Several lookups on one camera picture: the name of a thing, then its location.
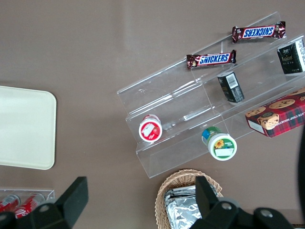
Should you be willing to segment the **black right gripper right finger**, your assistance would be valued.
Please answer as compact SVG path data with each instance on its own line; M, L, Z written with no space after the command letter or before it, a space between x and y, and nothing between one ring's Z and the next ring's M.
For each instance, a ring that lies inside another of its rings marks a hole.
M196 177L196 203L199 207L202 219L219 219L222 211L220 201L210 187L206 177Z

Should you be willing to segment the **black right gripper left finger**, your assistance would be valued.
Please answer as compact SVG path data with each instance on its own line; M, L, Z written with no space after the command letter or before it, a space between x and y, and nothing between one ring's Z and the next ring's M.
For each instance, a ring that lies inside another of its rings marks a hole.
M55 202L64 220L75 224L89 200L87 177L77 177Z

